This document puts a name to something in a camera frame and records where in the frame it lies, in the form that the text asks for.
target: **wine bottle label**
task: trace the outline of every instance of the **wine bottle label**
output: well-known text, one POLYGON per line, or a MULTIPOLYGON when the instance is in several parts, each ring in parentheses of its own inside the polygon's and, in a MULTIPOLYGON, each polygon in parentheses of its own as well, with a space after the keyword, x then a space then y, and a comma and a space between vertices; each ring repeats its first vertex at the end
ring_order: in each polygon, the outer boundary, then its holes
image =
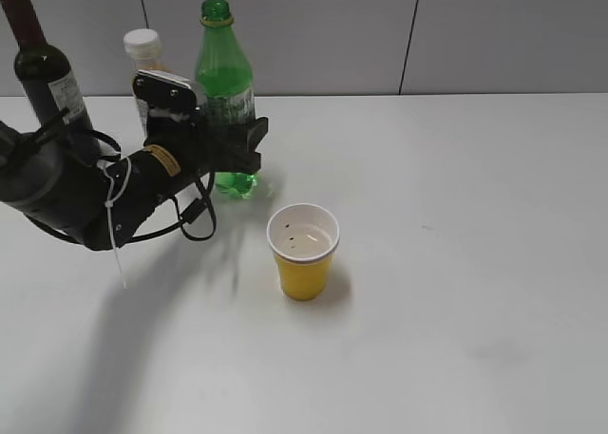
POLYGON ((48 90, 53 96, 57 108, 62 110, 67 108, 69 112, 64 116, 64 123, 70 123, 85 111, 85 101, 80 93, 74 73, 69 73, 57 81, 48 83, 48 90))

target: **green plastic bottle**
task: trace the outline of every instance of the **green plastic bottle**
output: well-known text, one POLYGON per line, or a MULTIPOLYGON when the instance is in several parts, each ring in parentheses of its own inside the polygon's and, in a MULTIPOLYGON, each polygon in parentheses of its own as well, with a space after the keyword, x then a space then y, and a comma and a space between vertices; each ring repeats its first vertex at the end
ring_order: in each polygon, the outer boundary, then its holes
MULTIPOLYGON (((234 21, 225 0, 202 3, 200 22, 205 34, 195 75, 207 95, 207 119, 216 126, 256 119, 254 74, 232 30, 234 21)), ((233 198, 250 198, 256 184, 257 175, 216 175, 217 189, 233 198)))

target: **wine bottle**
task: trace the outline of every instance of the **wine bottle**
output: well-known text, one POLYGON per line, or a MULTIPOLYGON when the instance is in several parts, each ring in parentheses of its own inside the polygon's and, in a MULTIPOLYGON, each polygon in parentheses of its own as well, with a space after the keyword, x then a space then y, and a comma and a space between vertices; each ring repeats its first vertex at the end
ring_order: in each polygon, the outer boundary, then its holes
POLYGON ((21 82, 40 123, 67 108, 59 143, 68 147, 83 163, 92 164, 101 151, 92 130, 80 92, 66 55, 49 45, 30 0, 0 0, 17 40, 19 52, 14 61, 21 82))

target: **cup rim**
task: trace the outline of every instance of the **cup rim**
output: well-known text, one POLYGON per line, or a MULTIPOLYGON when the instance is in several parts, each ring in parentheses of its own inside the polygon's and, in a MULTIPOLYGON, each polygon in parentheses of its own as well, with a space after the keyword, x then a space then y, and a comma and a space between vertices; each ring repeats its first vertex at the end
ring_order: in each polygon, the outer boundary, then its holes
POLYGON ((322 260, 326 256, 333 254, 333 252, 335 251, 335 248, 338 247, 338 243, 340 242, 340 224, 338 223, 335 216, 328 209, 324 208, 323 206, 319 206, 318 204, 313 204, 313 203, 292 203, 292 204, 288 204, 287 206, 283 206, 282 208, 278 209, 268 219, 268 223, 266 224, 266 240, 268 241, 268 244, 270 245, 273 252, 287 261, 291 261, 293 263, 315 263, 319 260, 322 260), (319 254, 319 255, 315 255, 315 256, 306 256, 306 257, 289 256, 289 255, 281 252, 275 246, 273 241, 270 239, 270 225, 271 225, 271 223, 273 223, 273 220, 275 220, 276 216, 278 216, 280 213, 282 213, 286 209, 293 208, 294 206, 313 206, 313 208, 322 210, 325 214, 327 214, 329 217, 332 218, 333 222, 335 223, 336 237, 332 243, 332 246, 327 251, 325 251, 323 254, 319 254))

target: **robotic arm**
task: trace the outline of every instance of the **robotic arm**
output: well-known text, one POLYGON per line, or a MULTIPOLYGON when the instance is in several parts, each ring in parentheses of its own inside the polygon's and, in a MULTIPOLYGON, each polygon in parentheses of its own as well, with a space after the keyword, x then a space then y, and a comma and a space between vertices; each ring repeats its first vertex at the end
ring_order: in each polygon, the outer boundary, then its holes
MULTIPOLYGON (((215 223, 209 199, 214 173, 257 172, 260 155, 256 148, 268 132, 268 120, 211 128, 189 82, 162 72, 140 71, 133 89, 149 107, 148 136, 143 149, 108 165, 105 173, 97 166, 82 164, 69 148, 55 141, 52 123, 34 134, 22 135, 0 122, 0 201, 25 214, 47 233, 94 251, 112 248, 105 206, 111 185, 108 176, 114 180, 112 197, 124 187, 111 207, 117 247, 177 228, 183 230, 184 223, 192 223, 205 210, 215 223), (208 187, 200 181, 206 174, 210 174, 208 187), (175 202, 174 196, 193 183, 201 198, 179 214, 176 224, 135 236, 158 205, 168 199, 175 202)), ((108 136, 95 135, 120 149, 108 136)))

